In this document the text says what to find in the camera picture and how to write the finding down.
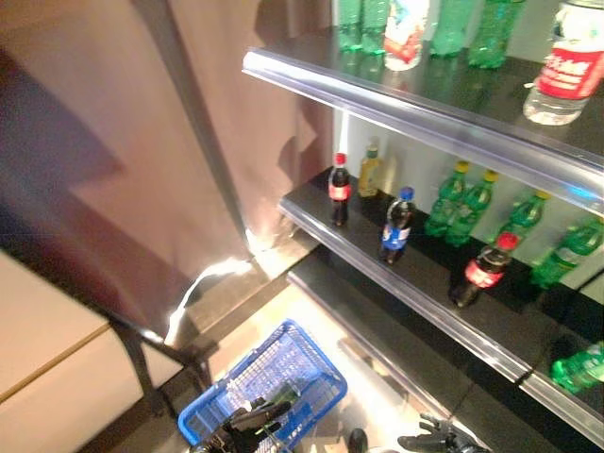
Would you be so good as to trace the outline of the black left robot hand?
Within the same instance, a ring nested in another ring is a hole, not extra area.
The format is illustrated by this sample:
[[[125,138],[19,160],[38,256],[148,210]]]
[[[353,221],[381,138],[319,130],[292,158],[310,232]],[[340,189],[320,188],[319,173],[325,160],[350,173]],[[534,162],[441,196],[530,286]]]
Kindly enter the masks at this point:
[[[288,400],[272,402],[259,397],[250,410],[239,408],[201,442],[204,452],[255,452],[281,428],[279,419],[292,407]]]

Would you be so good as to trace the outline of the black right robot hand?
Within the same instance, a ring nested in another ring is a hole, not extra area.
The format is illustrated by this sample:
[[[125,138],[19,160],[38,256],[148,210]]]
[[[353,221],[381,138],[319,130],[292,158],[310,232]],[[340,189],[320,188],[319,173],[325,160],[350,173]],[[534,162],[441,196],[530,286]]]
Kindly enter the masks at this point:
[[[419,428],[424,434],[399,436],[398,444],[413,452],[476,452],[477,440],[452,422],[427,413],[420,414]]]

